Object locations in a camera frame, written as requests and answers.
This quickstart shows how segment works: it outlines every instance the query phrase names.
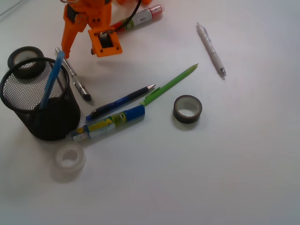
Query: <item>tape roll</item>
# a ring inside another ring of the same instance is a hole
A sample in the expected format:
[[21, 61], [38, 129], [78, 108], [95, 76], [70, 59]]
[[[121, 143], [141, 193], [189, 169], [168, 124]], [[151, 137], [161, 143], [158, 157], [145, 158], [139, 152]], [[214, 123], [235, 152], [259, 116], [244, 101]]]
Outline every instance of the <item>tape roll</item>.
[[75, 173], [83, 168], [85, 154], [80, 145], [69, 143], [56, 152], [54, 161], [60, 171]]
[[[181, 110], [189, 110], [192, 112], [191, 115], [184, 115], [180, 113]], [[191, 95], [183, 95], [176, 99], [174, 103], [173, 114], [174, 117], [181, 123], [190, 124], [195, 123], [199, 120], [202, 112], [202, 104], [194, 96]]]
[[[26, 46], [15, 50], [10, 54], [7, 65], [10, 69], [12, 69], [18, 63], [31, 59], [31, 58], [41, 58], [44, 57], [44, 54], [41, 50], [36, 47]], [[14, 72], [14, 75], [17, 78], [21, 79], [30, 79], [40, 75], [44, 69], [46, 68], [46, 62], [33, 62], [32, 65], [26, 65], [26, 67], [20, 67]]]

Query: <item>clear tape roll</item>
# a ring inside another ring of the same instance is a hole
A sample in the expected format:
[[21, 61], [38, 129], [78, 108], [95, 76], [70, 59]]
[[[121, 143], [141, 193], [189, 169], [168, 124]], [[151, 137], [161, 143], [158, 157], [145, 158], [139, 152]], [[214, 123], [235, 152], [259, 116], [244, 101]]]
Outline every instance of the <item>clear tape roll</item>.
[[63, 173], [75, 173], [80, 171], [85, 164], [83, 148], [76, 143], [68, 143], [60, 148], [54, 157], [54, 161]]

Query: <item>pen grip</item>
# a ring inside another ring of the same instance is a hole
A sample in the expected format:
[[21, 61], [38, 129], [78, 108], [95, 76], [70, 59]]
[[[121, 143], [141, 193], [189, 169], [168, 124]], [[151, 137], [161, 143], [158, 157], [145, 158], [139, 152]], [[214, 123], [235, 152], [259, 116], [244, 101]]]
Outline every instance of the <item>pen grip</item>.
[[106, 104], [106, 105], [103, 105], [97, 109], [95, 109], [91, 114], [90, 114], [90, 118], [92, 120], [98, 118], [99, 116], [105, 114], [105, 113], [108, 113], [111, 109], [111, 106], [112, 106], [112, 103], [109, 103], [109, 104]]
[[221, 62], [221, 59], [219, 58], [219, 56], [216, 52], [211, 55], [211, 59], [212, 59], [213, 63], [215, 64], [215, 67], [217, 67], [218, 70], [221, 68], [224, 68], [223, 63]]
[[147, 93], [148, 91], [149, 91], [149, 89], [148, 89], [147, 87], [145, 87], [145, 88], [139, 89], [139, 90], [137, 90], [137, 91], [135, 91], [135, 92], [133, 92], [133, 93], [127, 95], [127, 97], [128, 97], [130, 100], [133, 100], [133, 99], [135, 99], [135, 98], [137, 98], [137, 97], [139, 97], [139, 96], [141, 96], [141, 95]]

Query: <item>silver pen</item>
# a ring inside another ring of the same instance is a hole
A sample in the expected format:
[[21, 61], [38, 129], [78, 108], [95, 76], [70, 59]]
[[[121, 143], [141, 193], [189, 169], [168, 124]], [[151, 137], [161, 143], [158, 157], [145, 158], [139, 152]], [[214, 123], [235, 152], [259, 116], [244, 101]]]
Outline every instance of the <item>silver pen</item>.
[[[60, 48], [55, 48], [55, 51], [56, 51], [56, 53], [58, 53], [60, 51]], [[62, 64], [67, 69], [67, 72], [69, 73], [69, 75], [71, 76], [71, 78], [73, 80], [74, 86], [77, 88], [77, 90], [79, 91], [82, 98], [86, 101], [91, 101], [92, 98], [91, 98], [88, 90], [86, 90], [86, 88], [80, 83], [77, 73], [71, 67], [68, 60], [64, 59]]]
[[199, 32], [199, 35], [200, 35], [200, 37], [201, 37], [201, 39], [202, 39], [205, 47], [209, 51], [211, 60], [215, 64], [217, 70], [219, 72], [221, 72], [223, 76], [226, 76], [225, 68], [224, 68], [224, 66], [223, 66], [223, 64], [221, 62], [221, 59], [219, 58], [216, 50], [214, 49], [214, 47], [211, 44], [211, 40], [208, 37], [208, 33], [207, 33], [205, 27], [201, 26], [200, 23], [197, 23], [197, 30]]

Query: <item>green pencil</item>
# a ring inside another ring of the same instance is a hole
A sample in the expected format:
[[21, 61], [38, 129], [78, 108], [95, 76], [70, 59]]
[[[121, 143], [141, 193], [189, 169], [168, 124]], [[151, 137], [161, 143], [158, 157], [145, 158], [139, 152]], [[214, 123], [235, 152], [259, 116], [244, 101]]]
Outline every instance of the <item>green pencil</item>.
[[178, 84], [180, 81], [182, 81], [184, 78], [186, 78], [188, 75], [190, 75], [194, 70], [198, 67], [198, 64], [195, 64], [188, 68], [186, 71], [182, 72], [179, 74], [177, 77], [175, 77], [173, 80], [171, 80], [169, 83], [167, 83], [165, 86], [162, 88], [159, 87], [153, 92], [151, 92], [149, 95], [146, 96], [145, 100], [143, 100], [140, 105], [147, 106], [151, 102], [153, 102], [155, 99], [157, 99], [159, 96], [164, 94], [166, 91], [168, 91], [171, 87], [175, 86]]

